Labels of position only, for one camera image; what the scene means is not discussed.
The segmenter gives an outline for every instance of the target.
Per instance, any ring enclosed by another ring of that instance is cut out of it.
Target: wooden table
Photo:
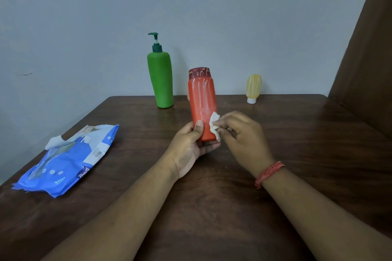
[[[277,160],[359,219],[392,237],[392,141],[322,95],[217,96],[219,113],[259,121]],[[105,100],[84,125],[120,124],[102,160],[56,199],[11,190],[43,152],[0,187],[0,259],[39,260],[116,200],[191,119],[189,102],[159,109],[151,96]],[[136,260],[314,260],[272,198],[226,145],[174,185]]]

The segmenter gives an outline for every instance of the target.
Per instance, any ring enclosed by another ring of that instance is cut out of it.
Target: red thread bracelet
[[[254,185],[257,187],[257,189],[260,189],[262,187],[263,181],[265,181],[267,178],[269,178],[271,175],[273,175],[275,172],[277,172],[279,169],[281,169],[284,166],[285,165],[281,163],[281,161],[278,161],[274,165],[271,165],[262,173],[260,173],[259,178],[256,180]]]

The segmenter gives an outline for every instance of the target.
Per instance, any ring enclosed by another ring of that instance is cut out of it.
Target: dark red bottle cap
[[[208,67],[196,67],[189,71],[189,79],[211,77],[210,69]]]

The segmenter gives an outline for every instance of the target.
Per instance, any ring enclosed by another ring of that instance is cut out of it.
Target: yellow bottle
[[[248,103],[256,103],[256,98],[260,95],[260,87],[262,85],[262,77],[259,75],[251,75],[246,84],[246,96]]]

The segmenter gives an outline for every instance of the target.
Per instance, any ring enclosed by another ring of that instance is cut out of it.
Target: person's right forearm
[[[392,240],[283,168],[263,182],[318,261],[392,260]]]

